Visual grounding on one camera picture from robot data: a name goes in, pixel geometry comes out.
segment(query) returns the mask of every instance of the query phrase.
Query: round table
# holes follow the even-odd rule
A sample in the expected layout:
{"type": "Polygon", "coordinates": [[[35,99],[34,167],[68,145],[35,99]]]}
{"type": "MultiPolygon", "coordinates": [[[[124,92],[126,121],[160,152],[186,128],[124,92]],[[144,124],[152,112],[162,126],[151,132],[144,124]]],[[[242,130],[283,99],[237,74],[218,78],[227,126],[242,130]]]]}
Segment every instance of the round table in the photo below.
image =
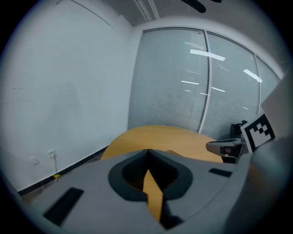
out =
{"type": "MultiPolygon", "coordinates": [[[[133,128],[119,135],[107,147],[101,160],[141,149],[158,149],[197,160],[222,163],[222,158],[206,149],[206,143],[214,141],[193,131],[162,125],[133,128]]],[[[143,191],[148,196],[148,207],[159,221],[163,194],[151,173],[147,171],[143,191]]]]}

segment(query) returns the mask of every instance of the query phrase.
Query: wall switch plate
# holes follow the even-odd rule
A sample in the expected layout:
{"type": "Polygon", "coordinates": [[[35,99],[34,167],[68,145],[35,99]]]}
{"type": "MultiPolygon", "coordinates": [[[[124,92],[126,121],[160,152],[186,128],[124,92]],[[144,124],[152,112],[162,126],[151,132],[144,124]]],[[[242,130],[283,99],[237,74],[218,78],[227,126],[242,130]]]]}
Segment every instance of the wall switch plate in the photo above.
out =
{"type": "Polygon", "coordinates": [[[53,149],[53,150],[50,150],[50,151],[48,151],[48,154],[50,155],[50,158],[57,157],[56,151],[55,151],[54,149],[53,149]]]}
{"type": "Polygon", "coordinates": [[[34,166],[40,163],[40,162],[38,161],[38,159],[36,158],[36,156],[29,157],[29,160],[32,162],[32,164],[33,164],[34,166]]]}

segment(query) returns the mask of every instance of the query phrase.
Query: ceiling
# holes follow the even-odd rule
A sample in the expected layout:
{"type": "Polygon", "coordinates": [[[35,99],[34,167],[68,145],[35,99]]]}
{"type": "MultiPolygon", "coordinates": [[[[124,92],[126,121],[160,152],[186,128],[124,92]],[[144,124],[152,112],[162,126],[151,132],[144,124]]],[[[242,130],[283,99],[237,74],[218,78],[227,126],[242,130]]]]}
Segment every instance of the ceiling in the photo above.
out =
{"type": "MultiPolygon", "coordinates": [[[[151,13],[152,20],[156,20],[148,1],[143,1],[151,13]]],[[[206,7],[204,14],[180,0],[154,0],[161,18],[191,16],[222,23],[261,45],[279,63],[284,72],[290,69],[291,54],[281,35],[266,14],[252,1],[223,0],[221,4],[211,0],[199,1],[206,7]]],[[[104,0],[104,2],[119,15],[123,15],[133,27],[146,22],[133,0],[104,0]]]]}

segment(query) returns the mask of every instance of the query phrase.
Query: wooden table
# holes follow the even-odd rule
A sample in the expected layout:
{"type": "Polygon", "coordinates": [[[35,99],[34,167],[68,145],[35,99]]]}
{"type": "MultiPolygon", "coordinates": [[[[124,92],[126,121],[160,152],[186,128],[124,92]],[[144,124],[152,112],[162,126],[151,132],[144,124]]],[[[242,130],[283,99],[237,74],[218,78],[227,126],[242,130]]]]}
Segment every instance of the wooden table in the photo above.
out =
{"type": "MultiPolygon", "coordinates": [[[[206,149],[206,143],[213,141],[205,135],[183,128],[169,126],[143,126],[133,128],[119,135],[105,150],[102,160],[120,154],[141,150],[159,149],[184,157],[222,163],[222,158],[206,149]]],[[[148,196],[148,207],[155,218],[161,217],[163,194],[147,171],[143,191],[148,196]]]]}

